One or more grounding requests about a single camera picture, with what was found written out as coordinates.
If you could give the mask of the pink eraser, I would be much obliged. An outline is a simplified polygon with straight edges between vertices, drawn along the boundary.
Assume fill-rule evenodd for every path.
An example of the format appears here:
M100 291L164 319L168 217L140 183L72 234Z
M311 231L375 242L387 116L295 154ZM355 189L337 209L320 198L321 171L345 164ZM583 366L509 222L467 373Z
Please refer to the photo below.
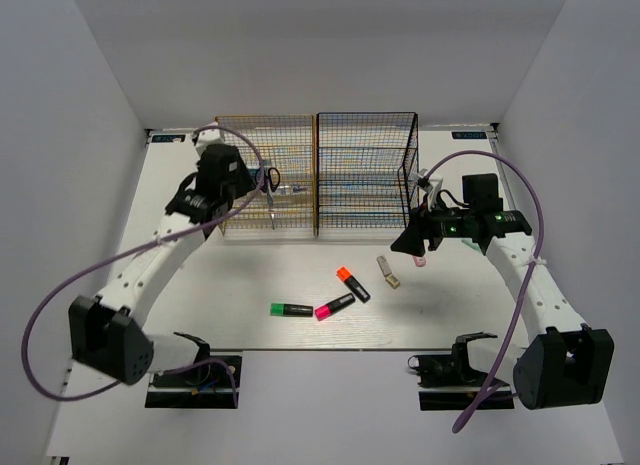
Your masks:
M427 260L425 256L422 257L413 257L413 261L416 267L421 268L425 267L427 264Z

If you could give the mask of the black handled scissors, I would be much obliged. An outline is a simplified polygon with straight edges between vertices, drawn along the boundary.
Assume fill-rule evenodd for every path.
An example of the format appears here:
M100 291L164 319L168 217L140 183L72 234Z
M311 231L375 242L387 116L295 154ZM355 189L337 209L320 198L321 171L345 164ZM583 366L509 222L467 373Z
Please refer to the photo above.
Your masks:
M266 196L267 210L270 217L271 228L275 229L274 194L281 182L281 175L277 168L266 167L260 190Z

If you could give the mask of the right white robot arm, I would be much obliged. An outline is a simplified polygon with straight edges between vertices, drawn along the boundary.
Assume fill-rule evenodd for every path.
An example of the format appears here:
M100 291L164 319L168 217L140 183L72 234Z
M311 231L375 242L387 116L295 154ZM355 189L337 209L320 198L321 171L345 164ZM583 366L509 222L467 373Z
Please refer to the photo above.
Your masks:
M441 177L419 179L423 201L410 211L392 251L420 257L445 239L478 245L521 302L518 316L528 338L527 346L507 349L496 379L511 385L530 410L600 402L614 351L611 335L586 323L535 257L532 228L521 212L504 209L497 176L467 175L462 184L462 202L449 207Z

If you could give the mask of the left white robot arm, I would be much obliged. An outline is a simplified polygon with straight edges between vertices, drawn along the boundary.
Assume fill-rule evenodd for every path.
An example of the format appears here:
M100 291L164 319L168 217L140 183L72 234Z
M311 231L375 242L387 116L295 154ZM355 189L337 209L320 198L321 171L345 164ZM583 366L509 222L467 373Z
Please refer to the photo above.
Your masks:
M73 359L126 385L167 371L191 384L205 381L212 362L204 340L184 332L151 335L144 324L180 266L223 222L235 200L255 187L237 147L207 146L196 172L166 205L151 249L135 253L94 297L79 296L70 305Z

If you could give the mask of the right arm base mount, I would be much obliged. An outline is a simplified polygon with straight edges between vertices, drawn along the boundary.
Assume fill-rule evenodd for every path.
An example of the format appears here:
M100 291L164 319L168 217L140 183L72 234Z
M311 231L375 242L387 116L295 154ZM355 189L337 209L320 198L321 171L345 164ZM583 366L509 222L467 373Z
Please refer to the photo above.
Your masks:
M419 408L423 412L463 411L480 391L486 375L454 368L449 354L412 355L407 368L418 378Z

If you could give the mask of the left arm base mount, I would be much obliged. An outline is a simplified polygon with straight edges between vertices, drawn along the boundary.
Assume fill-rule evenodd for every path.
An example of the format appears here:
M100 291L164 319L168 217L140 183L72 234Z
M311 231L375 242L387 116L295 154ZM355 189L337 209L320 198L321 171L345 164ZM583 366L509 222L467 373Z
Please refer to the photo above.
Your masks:
M153 375L145 397L147 409L214 410L236 409L240 397L243 357L212 355L233 373L218 364L207 364L180 374Z

